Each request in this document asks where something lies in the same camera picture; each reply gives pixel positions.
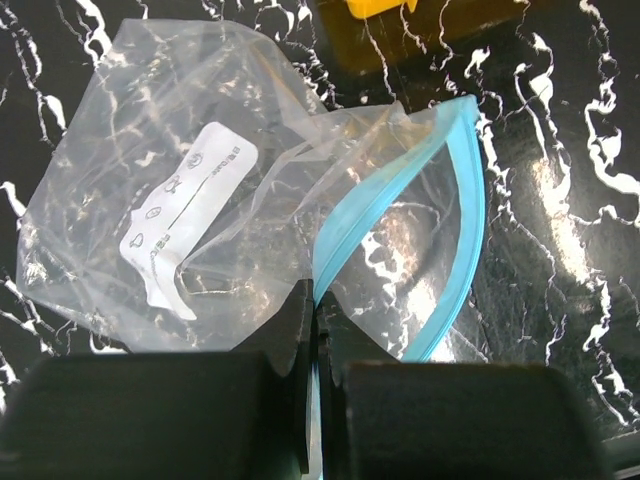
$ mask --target black marble surface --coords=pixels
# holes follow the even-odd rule
[[[273,38],[330,108],[475,94],[489,198],[468,305],[434,358],[569,376],[603,438],[640,426],[640,54],[634,0],[0,0],[0,408],[42,356],[124,351],[15,289],[20,217],[123,18]]]

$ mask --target clear plastic bag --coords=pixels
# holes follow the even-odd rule
[[[253,30],[125,20],[29,203],[19,288],[134,351],[229,349],[324,268],[314,256],[329,258],[345,311],[400,356],[451,285],[460,245],[482,236],[478,169],[467,188],[482,209],[458,194],[478,160],[473,131],[476,158],[456,166],[445,144],[460,105],[327,112]],[[353,223],[340,212],[372,184],[387,190],[355,222],[366,230],[331,227]],[[359,246],[325,251],[327,235]],[[464,297],[469,283],[453,289]]]

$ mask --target printed icon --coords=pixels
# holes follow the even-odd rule
[[[178,185],[180,184],[182,184],[180,181],[180,175],[174,175],[171,180],[169,180],[169,183],[164,187],[164,191],[167,193],[176,193],[176,188],[178,188]]]
[[[139,233],[138,235],[136,235],[136,238],[134,238],[133,240],[131,240],[129,242],[129,246],[131,248],[140,248],[142,246],[142,241],[144,240],[144,235],[142,235],[141,233]]]
[[[189,160],[187,160],[187,168],[189,170],[193,170],[194,168],[196,168],[198,165],[200,165],[202,163],[202,153],[200,152],[196,152],[193,155],[191,155],[189,157]]]
[[[161,212],[161,211],[162,211],[162,207],[155,207],[155,208],[152,208],[151,210],[149,210],[149,211],[147,212],[147,214],[145,215],[145,218],[146,218],[147,220],[150,220],[150,219],[152,219],[152,218],[155,218],[155,217],[157,217],[158,215],[160,215],[160,212]]]

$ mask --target plastic bag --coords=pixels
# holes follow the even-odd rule
[[[134,351],[229,349],[322,271],[397,356],[440,324],[424,354],[477,263],[474,114],[328,113],[253,30],[125,20],[29,203],[19,288]]]

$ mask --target yellow object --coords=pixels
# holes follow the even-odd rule
[[[411,13],[416,9],[418,0],[347,0],[351,15],[364,20],[406,3]]]

